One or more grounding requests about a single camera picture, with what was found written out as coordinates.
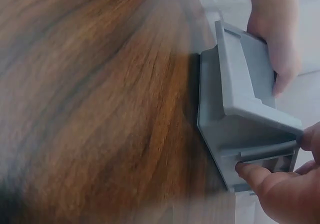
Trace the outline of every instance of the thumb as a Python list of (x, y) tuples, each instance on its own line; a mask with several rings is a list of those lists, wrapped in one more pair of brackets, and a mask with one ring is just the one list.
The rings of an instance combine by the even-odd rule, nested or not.
[(273, 95), (276, 98), (279, 97), (279, 95), (284, 92), (286, 87), (294, 80), (295, 77), (296, 75), (290, 72), (283, 75), (278, 74), (273, 86)]
[(255, 164), (239, 162), (235, 166), (235, 170), (239, 174), (239, 177), (244, 179), (255, 193), (258, 192), (258, 187), (261, 183), (271, 175), (268, 169)]

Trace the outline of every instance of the human hand holding plastic part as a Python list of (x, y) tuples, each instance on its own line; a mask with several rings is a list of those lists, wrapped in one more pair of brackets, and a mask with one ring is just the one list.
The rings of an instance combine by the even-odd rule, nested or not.
[(247, 31), (267, 42), (270, 61), (277, 72), (273, 94), (278, 97), (301, 69), (297, 47), (298, 0), (251, 0)]
[(320, 122), (305, 130), (301, 148), (314, 160), (296, 172), (274, 172), (238, 163), (239, 176), (256, 193), (265, 213), (280, 224), (320, 223)]

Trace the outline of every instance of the brown wooden surface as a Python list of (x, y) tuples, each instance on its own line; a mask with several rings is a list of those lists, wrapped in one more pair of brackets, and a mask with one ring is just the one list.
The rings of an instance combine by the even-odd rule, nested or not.
[(0, 223), (226, 223), (196, 129), (199, 0), (0, 0)]

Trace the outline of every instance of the gray plastic bracket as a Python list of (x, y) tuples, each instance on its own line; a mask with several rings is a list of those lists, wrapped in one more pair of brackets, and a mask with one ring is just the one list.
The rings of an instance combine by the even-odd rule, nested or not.
[(201, 54), (198, 128), (227, 188), (248, 191), (237, 162), (293, 171), (303, 128), (277, 110), (266, 43), (222, 21), (215, 31), (217, 45)]

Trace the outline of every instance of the finger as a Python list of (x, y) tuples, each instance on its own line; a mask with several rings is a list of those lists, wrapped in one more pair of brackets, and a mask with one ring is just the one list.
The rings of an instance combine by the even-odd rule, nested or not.
[(303, 137), (301, 139), (301, 148), (303, 150), (311, 151), (313, 142), (319, 142), (318, 144), (320, 145), (320, 140), (313, 140), (315, 131), (317, 130), (320, 132), (320, 122), (304, 130)]
[(235, 170), (239, 177), (244, 179), (255, 193), (257, 193), (261, 183), (271, 175), (268, 169), (255, 164), (238, 163), (235, 166)]
[(278, 98), (280, 94), (284, 92), (286, 87), (294, 80), (295, 77), (296, 75), (292, 73), (286, 73), (282, 75), (278, 74), (273, 86), (273, 95)]
[(301, 167), (299, 167), (297, 170), (295, 170), (295, 173), (298, 173), (300, 175), (305, 175), (317, 167), (318, 165), (316, 164), (316, 162), (314, 160), (310, 160), (305, 164), (303, 164)]

